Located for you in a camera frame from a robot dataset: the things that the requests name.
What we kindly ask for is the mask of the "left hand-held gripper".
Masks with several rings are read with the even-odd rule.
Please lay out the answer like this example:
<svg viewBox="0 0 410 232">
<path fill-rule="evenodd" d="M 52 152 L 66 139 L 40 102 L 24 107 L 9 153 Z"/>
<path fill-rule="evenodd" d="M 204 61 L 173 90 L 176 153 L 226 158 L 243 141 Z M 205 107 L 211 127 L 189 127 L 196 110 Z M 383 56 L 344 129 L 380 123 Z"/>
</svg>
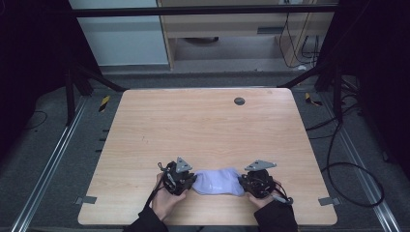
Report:
<svg viewBox="0 0 410 232">
<path fill-rule="evenodd" d="M 190 189 L 197 176 L 191 172 L 192 167 L 184 159 L 178 157 L 166 167 L 159 162 L 158 167 L 162 172 L 161 183 L 167 191 L 174 195 L 181 195 L 186 189 Z"/>
</svg>

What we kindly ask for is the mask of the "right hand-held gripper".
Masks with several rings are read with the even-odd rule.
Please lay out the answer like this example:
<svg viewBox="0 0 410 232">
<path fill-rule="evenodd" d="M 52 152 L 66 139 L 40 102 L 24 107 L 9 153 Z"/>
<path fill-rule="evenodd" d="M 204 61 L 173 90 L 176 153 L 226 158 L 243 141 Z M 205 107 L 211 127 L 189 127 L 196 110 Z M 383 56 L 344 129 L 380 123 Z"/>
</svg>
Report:
<svg viewBox="0 0 410 232">
<path fill-rule="evenodd" d="M 245 192 L 249 192 L 255 198 L 265 198 L 278 191 L 278 183 L 267 171 L 268 168 L 276 166 L 274 162 L 258 159 L 245 167 L 247 174 L 242 174 L 238 178 L 239 184 Z"/>
</svg>

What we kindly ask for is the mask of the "white sock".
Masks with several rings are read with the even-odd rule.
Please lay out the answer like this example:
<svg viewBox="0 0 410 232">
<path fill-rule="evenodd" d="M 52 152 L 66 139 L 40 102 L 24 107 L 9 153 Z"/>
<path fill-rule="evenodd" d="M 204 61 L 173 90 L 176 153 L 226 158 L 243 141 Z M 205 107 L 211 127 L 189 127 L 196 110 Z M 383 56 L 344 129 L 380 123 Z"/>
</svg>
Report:
<svg viewBox="0 0 410 232">
<path fill-rule="evenodd" d="M 244 188 L 239 183 L 240 174 L 235 168 L 218 170 L 198 170 L 193 189 L 199 194 L 218 195 L 231 194 L 242 196 Z"/>
</svg>

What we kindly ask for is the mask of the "person's right hand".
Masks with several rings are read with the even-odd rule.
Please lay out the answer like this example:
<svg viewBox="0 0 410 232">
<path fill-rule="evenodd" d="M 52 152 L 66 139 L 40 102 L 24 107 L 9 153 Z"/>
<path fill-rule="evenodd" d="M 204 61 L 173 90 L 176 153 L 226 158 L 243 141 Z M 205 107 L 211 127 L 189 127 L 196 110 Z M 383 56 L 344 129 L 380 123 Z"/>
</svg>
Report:
<svg viewBox="0 0 410 232">
<path fill-rule="evenodd" d="M 281 194 L 277 190 L 273 190 L 269 196 L 265 198 L 255 198 L 251 193 L 247 192 L 246 197 L 257 208 L 262 209 L 266 205 L 275 201 L 275 196 L 281 197 Z"/>
</svg>

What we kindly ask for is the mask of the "person's left hand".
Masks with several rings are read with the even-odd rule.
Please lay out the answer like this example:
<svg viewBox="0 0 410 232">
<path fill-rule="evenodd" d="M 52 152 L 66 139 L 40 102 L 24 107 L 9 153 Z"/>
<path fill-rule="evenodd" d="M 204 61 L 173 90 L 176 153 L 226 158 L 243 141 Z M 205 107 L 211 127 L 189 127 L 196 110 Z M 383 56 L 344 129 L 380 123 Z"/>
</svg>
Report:
<svg viewBox="0 0 410 232">
<path fill-rule="evenodd" d="M 180 195 L 171 194 L 162 183 L 162 174 L 157 175 L 157 182 L 154 187 L 154 197 L 151 208 L 161 221 L 165 221 L 173 212 L 179 202 L 187 197 L 187 190 Z"/>
</svg>

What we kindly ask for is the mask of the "grey tape piece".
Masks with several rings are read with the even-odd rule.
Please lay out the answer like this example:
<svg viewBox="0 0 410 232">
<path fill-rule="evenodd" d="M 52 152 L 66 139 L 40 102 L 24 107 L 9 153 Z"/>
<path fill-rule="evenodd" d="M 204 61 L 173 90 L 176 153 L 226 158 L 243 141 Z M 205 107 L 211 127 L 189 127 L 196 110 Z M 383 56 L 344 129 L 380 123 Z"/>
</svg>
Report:
<svg viewBox="0 0 410 232">
<path fill-rule="evenodd" d="M 84 203 L 86 204 L 95 204 L 97 201 L 97 198 L 95 196 L 78 196 L 76 200 L 74 201 L 75 205 L 82 205 Z"/>
<path fill-rule="evenodd" d="M 326 206 L 326 205 L 339 205 L 340 204 L 340 200 L 335 197 L 323 197 L 323 198 L 319 198 L 318 202 L 321 206 Z"/>
</svg>

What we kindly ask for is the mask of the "black metal stand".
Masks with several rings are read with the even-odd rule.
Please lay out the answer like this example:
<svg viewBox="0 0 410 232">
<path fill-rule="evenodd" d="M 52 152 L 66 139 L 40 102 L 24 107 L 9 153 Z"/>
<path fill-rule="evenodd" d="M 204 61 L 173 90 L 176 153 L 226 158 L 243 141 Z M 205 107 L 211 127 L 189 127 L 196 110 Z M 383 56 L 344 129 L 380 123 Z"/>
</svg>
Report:
<svg viewBox="0 0 410 232">
<path fill-rule="evenodd" d="M 90 96 L 94 92 L 89 79 L 96 80 L 100 84 L 116 92 L 125 92 L 126 88 L 111 82 L 101 74 L 84 68 L 83 66 L 73 63 L 65 74 L 65 90 L 67 100 L 67 126 L 69 126 L 75 116 L 74 89 L 77 89 L 81 96 Z"/>
<path fill-rule="evenodd" d="M 317 75 L 315 89 L 325 91 L 333 84 L 333 112 L 339 122 L 342 121 L 341 110 L 341 64 L 338 61 L 323 62 L 314 68 L 302 73 L 293 80 L 279 85 L 279 88 L 293 88 L 298 83 L 303 82 L 311 76 Z"/>
</svg>

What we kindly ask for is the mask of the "white cabinet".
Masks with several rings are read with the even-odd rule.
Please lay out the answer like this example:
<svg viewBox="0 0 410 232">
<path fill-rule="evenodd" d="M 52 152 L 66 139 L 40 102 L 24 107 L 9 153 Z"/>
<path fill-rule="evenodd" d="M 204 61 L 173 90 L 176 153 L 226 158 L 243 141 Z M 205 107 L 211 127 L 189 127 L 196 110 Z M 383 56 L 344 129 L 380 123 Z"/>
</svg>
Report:
<svg viewBox="0 0 410 232">
<path fill-rule="evenodd" d="M 156 7 L 156 0 L 69 0 L 74 10 Z M 167 65 L 158 16 L 79 17 L 101 67 Z"/>
</svg>

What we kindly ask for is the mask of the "wooden desk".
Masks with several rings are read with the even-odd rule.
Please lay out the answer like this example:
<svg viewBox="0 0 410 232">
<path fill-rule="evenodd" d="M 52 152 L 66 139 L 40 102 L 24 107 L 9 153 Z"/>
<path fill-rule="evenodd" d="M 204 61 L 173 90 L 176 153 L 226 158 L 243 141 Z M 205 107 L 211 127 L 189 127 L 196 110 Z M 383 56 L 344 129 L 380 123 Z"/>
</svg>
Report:
<svg viewBox="0 0 410 232">
<path fill-rule="evenodd" d="M 156 0 L 160 7 L 313 5 L 338 0 Z M 284 62 L 302 61 L 305 38 L 327 34 L 332 13 L 163 15 L 167 39 L 274 35 Z"/>
</svg>

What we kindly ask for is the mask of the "black horizontal bar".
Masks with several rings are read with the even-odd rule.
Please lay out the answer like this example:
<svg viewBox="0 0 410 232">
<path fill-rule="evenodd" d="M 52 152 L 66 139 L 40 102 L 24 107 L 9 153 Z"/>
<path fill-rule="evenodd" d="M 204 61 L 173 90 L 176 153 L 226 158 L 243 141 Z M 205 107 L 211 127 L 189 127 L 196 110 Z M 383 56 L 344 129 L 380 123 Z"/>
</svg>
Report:
<svg viewBox="0 0 410 232">
<path fill-rule="evenodd" d="M 329 13 L 329 12 L 337 11 L 338 8 L 339 8 L 339 4 L 156 7 L 156 8 L 71 10 L 69 11 L 69 15 L 74 15 L 76 17 L 105 17 L 105 16 L 151 16 L 151 15 L 234 15 L 234 14 Z"/>
</svg>

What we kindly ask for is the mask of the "black curtain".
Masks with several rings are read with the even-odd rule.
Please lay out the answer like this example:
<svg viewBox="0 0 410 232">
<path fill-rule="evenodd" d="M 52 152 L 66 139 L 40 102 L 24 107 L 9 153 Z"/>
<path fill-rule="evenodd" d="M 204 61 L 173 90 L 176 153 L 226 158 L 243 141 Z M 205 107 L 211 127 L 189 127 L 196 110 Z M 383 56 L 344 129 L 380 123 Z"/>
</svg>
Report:
<svg viewBox="0 0 410 232">
<path fill-rule="evenodd" d="M 341 69 L 360 81 L 360 96 L 389 157 L 410 180 L 410 0 L 338 0 L 342 9 L 321 48 L 324 61 L 352 23 Z"/>
<path fill-rule="evenodd" d="M 37 99 L 65 84 L 64 67 L 43 32 L 42 10 L 69 10 L 69 0 L 0 0 L 0 162 Z"/>
</svg>

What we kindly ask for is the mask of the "metal floor rail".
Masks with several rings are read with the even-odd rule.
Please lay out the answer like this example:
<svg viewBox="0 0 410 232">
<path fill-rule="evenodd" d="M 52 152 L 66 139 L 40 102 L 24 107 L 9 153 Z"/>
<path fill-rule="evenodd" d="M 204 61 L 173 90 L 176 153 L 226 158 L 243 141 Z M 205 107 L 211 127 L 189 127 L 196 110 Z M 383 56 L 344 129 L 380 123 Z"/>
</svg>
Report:
<svg viewBox="0 0 410 232">
<path fill-rule="evenodd" d="M 371 209 L 375 213 L 384 232 L 402 232 L 392 210 L 385 200 L 385 191 L 382 189 L 382 184 L 373 173 L 366 169 L 365 163 L 360 158 L 359 152 L 355 148 L 350 135 L 343 127 L 343 124 L 339 122 L 334 115 L 332 99 L 327 94 L 320 93 L 319 96 L 332 119 L 332 123 L 335 125 L 335 130 L 331 135 L 330 147 L 327 152 L 326 166 L 324 168 L 327 172 L 331 186 L 346 201 L 361 208 Z M 344 149 L 348 158 L 348 162 L 340 161 L 331 163 L 331 152 L 336 139 L 340 141 L 341 147 Z M 351 166 L 354 169 L 358 181 L 366 195 L 367 203 L 354 202 L 353 199 L 343 196 L 340 190 L 335 186 L 331 175 L 331 168 L 343 165 Z"/>
<path fill-rule="evenodd" d="M 65 155 L 68 145 L 75 133 L 77 125 L 83 115 L 85 106 L 88 102 L 88 97 L 80 97 L 78 104 L 74 109 L 74 116 L 70 123 L 68 123 L 59 137 L 57 144 L 48 159 L 41 176 L 39 177 L 36 185 L 34 186 L 29 198 L 27 199 L 24 207 L 15 219 L 10 232 L 26 232 L 35 213 L 37 212 L 41 201 L 44 198 L 44 194 L 51 182 L 55 171 L 58 168 L 60 160 Z"/>
</svg>

